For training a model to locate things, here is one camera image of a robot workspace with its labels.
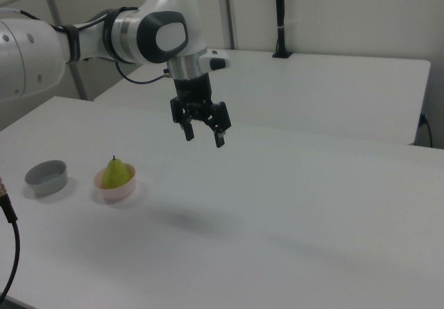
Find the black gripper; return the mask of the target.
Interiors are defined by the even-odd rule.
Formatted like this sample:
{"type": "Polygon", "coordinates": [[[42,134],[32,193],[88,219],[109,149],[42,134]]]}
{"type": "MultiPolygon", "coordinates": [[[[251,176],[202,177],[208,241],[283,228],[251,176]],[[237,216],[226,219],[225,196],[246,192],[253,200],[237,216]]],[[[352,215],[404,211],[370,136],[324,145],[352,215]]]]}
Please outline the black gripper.
{"type": "Polygon", "coordinates": [[[184,131],[186,141],[194,138],[191,115],[188,111],[209,112],[205,123],[214,133],[215,144],[221,148],[225,144],[225,132],[231,127],[230,116],[225,102],[212,103],[209,74],[203,74],[189,80],[173,80],[177,97],[170,100],[171,114],[174,123],[184,131]]]}

